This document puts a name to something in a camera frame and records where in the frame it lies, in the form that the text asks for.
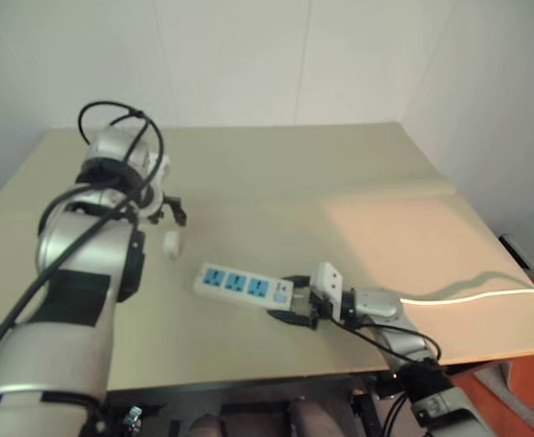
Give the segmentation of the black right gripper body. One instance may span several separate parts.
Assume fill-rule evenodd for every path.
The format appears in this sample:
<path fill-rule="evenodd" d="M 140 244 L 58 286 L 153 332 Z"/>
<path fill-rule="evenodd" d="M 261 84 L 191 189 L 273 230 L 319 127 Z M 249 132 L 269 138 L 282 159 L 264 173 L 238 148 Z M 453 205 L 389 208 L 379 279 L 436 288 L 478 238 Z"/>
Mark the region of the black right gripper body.
<path fill-rule="evenodd" d="M 333 319 L 334 307 L 328 294 L 301 288 L 293 292 L 292 310 L 306 319 L 308 329 L 317 330 L 321 321 Z"/>

